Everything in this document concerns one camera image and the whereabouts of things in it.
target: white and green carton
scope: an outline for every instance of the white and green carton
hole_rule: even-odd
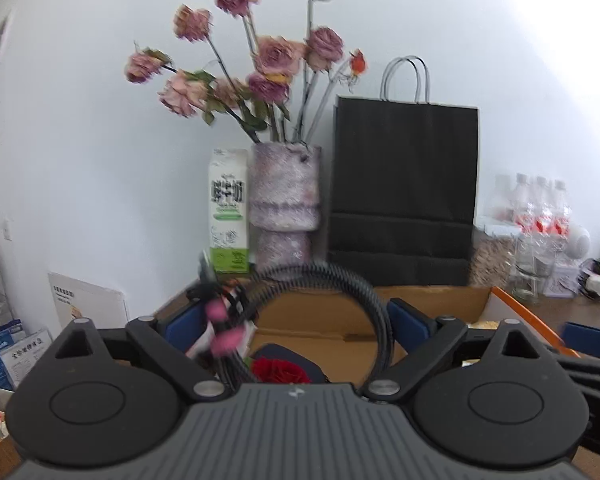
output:
[[[214,150],[209,164],[209,233],[216,272],[248,272],[247,150]]]

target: vase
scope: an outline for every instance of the vase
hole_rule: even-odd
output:
[[[249,215],[260,228],[257,268],[311,260],[308,234],[320,225],[319,169],[318,147],[254,145]]]

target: coiled hose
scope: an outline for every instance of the coiled hose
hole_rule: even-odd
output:
[[[277,266],[252,276],[244,291],[246,304],[240,314],[230,318],[230,327],[253,319],[258,311],[280,294],[296,289],[319,288],[339,290],[358,302],[374,327],[378,352],[365,383],[373,380],[391,364],[394,337],[386,308],[371,285],[359,275],[327,263]],[[237,352],[216,360],[220,380],[235,391],[243,383],[260,382]]]

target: red rose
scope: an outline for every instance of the red rose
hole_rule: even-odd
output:
[[[311,382],[301,367],[282,359],[259,357],[251,363],[251,371],[263,383],[306,384]]]

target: metal screw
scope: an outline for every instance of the metal screw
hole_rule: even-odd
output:
[[[200,381],[193,387],[193,392],[200,397],[217,397],[224,393],[224,384],[219,381]]]
[[[390,379],[378,379],[371,381],[369,391],[372,394],[386,397],[398,393],[400,391],[400,384]]]

